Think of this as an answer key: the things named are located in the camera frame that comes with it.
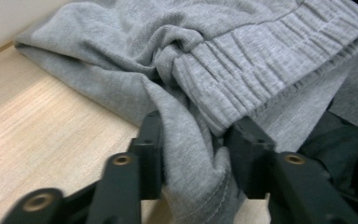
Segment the black mechanical part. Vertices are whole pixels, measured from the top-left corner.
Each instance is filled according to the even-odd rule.
[[[137,155],[141,165],[141,199],[156,200],[163,181],[162,125],[158,111],[148,114],[136,138],[131,140],[129,152]]]
[[[107,160],[86,223],[141,223],[139,169],[138,157],[130,152]]]
[[[274,154],[273,140],[251,118],[244,117],[227,130],[224,145],[239,189],[249,199],[265,199],[266,167]]]
[[[18,201],[3,224],[61,223],[62,204],[62,193],[58,189],[33,191]]]
[[[312,160],[283,152],[276,155],[269,172],[271,223],[358,223],[356,213]]]

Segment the fabric fold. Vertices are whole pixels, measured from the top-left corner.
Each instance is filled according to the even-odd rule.
[[[78,1],[24,31],[15,47],[136,125],[157,109],[175,221],[231,223],[244,197],[227,149],[215,143],[251,116],[278,151],[298,150],[351,71],[358,6]]]

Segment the light wood table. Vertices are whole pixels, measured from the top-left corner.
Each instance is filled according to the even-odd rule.
[[[0,220],[40,188],[65,195],[97,180],[138,129],[65,86],[13,47],[0,50]],[[143,202],[143,223],[172,223],[164,200]],[[235,223],[269,223],[265,201],[248,201]]]

